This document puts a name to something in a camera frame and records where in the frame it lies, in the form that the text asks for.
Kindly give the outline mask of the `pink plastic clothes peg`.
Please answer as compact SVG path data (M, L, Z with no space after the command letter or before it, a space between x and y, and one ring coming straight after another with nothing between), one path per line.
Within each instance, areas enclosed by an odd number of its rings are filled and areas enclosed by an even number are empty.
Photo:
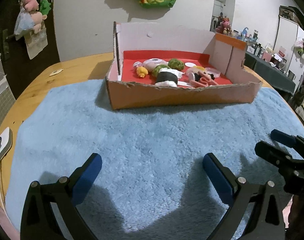
M209 86L218 86L219 84L215 80L206 80L205 78L201 78L199 82L194 80L194 75L190 74L188 76L189 83L194 88L203 88Z

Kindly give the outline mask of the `small doll figurine black hair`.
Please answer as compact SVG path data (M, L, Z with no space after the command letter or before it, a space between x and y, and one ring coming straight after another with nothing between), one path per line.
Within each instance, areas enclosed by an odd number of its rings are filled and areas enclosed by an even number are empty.
M194 73L194 80L199 82L201 78L205 78L206 80L215 80L215 77L213 74L208 74L205 72L200 73Z

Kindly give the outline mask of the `clear plastic cup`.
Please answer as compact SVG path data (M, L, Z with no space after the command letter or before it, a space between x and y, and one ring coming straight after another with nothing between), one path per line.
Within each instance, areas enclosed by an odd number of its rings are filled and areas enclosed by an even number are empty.
M198 74L199 71L200 71L199 68L191 67L186 70L185 75L189 76L190 74L193 74L193 73Z

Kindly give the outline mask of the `black and white cloth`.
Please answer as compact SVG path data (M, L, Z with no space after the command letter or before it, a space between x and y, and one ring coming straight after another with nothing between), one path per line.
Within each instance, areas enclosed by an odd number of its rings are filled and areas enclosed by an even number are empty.
M156 86L160 87L177 87L179 79L183 72L171 68L161 68L156 77Z

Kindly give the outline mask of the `green fuzzy ball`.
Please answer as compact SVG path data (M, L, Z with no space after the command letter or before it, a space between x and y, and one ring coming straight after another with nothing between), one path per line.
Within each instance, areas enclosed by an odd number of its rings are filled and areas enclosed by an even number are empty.
M179 59L170 59L168 61L168 67L175 70L184 70L185 64Z
M160 64L160 65L158 65L158 66L156 66L154 69L153 69L153 71L151 72L152 73L152 76L153 77L157 77L158 76L158 74L159 74L159 72L160 72L160 70L161 69L169 69L170 67L168 67L167 65L165 65L165 64Z

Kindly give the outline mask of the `pink rounded gadget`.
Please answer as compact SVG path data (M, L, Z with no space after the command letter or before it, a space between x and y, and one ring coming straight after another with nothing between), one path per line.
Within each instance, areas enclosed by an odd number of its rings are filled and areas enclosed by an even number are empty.
M157 66L162 65L162 64L167 65L168 62L164 61L163 59L153 58L153 59L145 60L142 63L142 66L144 68L146 68L148 70L148 72L152 72Z

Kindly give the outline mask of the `dark cluttered side table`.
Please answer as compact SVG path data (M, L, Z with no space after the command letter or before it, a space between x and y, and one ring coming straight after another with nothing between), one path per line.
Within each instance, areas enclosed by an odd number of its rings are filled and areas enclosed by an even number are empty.
M295 83L279 69L246 52L244 65L268 82L286 101L294 95Z

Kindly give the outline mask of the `clear round plastic lid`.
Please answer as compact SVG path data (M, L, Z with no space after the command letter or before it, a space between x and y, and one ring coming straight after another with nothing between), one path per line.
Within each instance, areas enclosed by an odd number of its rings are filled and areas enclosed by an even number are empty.
M221 76L221 73L213 67L206 67L205 73L207 73L210 76L213 76L215 79Z

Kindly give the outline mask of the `blue fluffy towel mat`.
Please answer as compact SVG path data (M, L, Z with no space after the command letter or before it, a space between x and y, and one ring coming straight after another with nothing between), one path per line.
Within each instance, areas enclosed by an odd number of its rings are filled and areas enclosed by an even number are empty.
M304 137L269 88L247 104L120 111L103 80L54 88L19 128L6 211L19 228L32 181L54 183L98 153L102 170L78 206L97 238L206 239L227 210L202 168L206 153L251 183L273 181L282 206L290 200L277 168L254 151L274 129Z

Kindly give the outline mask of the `yellow bottle cap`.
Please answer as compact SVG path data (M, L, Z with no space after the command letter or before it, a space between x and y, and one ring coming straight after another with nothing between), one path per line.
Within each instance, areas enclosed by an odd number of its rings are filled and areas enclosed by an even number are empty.
M196 69L198 69L198 70L200 70L200 71L205 71L205 68L204 67L202 67L202 66L194 66L193 68L196 68Z

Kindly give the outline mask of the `pink plush on side table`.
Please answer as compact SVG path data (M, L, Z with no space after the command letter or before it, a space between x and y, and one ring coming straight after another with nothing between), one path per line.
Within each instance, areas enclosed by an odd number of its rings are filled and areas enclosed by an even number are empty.
M217 26L215 31L219 34L224 34L224 35L231 35L232 29L231 25L229 22L229 18L223 18L223 20L220 22L220 24Z

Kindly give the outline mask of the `green fuzzy ball in tray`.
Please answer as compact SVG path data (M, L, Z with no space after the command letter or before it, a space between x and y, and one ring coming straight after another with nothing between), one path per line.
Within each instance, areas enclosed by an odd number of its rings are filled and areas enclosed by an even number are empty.
M179 59L170 59L168 61L168 67L175 70L184 70L185 64Z

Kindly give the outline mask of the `small wooden tag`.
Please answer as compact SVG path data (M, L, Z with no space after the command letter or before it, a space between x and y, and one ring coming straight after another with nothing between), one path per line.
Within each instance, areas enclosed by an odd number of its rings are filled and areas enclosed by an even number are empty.
M53 71L49 76L55 76L55 75L61 73L62 71L63 71L63 69L57 69L57 70Z

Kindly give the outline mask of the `cardboard tray with red liner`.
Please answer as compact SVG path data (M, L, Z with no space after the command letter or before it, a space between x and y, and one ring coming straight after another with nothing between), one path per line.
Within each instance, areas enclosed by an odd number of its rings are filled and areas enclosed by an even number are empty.
M246 45L224 34L159 23L114 23L113 61L106 87L113 109L151 106L250 103L261 81L245 71ZM177 87L156 86L152 73L136 74L133 64L148 59L179 59L185 64ZM218 86L194 88L185 72L194 66L213 67Z

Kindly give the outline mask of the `pink plush toys hanging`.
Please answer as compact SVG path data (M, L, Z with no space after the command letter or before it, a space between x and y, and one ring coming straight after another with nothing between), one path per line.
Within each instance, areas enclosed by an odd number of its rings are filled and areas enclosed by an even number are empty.
M42 24L47 19L47 16L43 15L39 11L39 3L37 2L37 0L23 0L23 8L29 13L33 20L34 34L39 33L42 29Z

